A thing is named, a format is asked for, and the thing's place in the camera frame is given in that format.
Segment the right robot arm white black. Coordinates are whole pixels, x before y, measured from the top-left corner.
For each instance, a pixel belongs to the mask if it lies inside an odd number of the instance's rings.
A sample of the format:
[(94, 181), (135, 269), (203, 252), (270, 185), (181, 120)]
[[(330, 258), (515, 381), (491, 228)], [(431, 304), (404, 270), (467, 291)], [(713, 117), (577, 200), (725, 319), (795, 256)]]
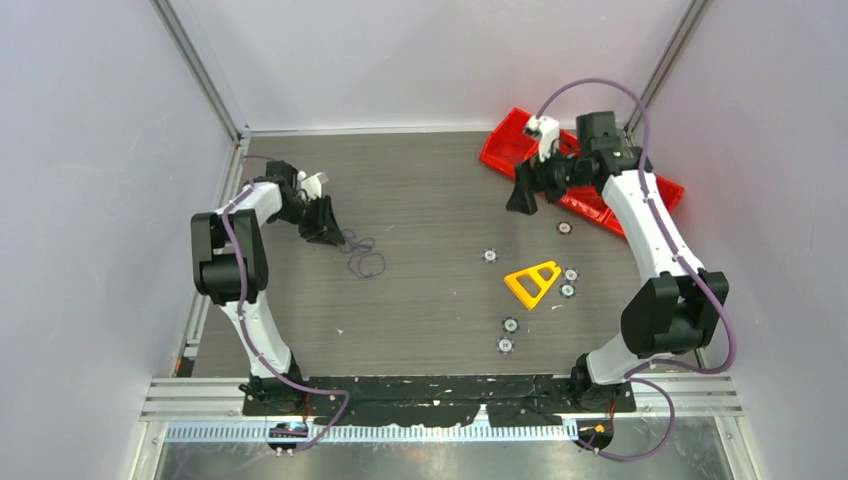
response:
[(596, 410), (636, 372), (707, 346), (729, 282), (689, 250), (662, 201), (645, 147), (625, 143), (613, 112), (578, 117), (574, 153), (562, 151), (560, 123), (551, 117), (529, 117), (523, 132), (537, 148), (514, 168), (507, 210), (532, 215), (538, 193), (554, 202), (572, 188), (593, 187), (622, 227), (642, 281), (621, 314), (619, 334), (572, 368), (572, 400)]

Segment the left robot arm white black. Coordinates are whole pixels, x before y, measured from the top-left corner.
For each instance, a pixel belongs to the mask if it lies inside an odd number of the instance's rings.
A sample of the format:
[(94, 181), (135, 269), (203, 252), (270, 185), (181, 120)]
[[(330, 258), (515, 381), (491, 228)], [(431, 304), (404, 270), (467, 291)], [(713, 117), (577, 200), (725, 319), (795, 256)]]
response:
[(321, 391), (304, 384), (276, 327), (262, 228), (282, 221), (295, 226), (305, 241), (333, 247), (344, 245), (345, 236), (325, 190), (326, 173), (307, 173), (271, 158), (265, 162), (264, 175), (247, 180), (222, 207), (192, 216), (193, 280), (198, 293), (227, 315), (247, 353), (250, 373), (241, 390), (293, 414), (307, 395)]

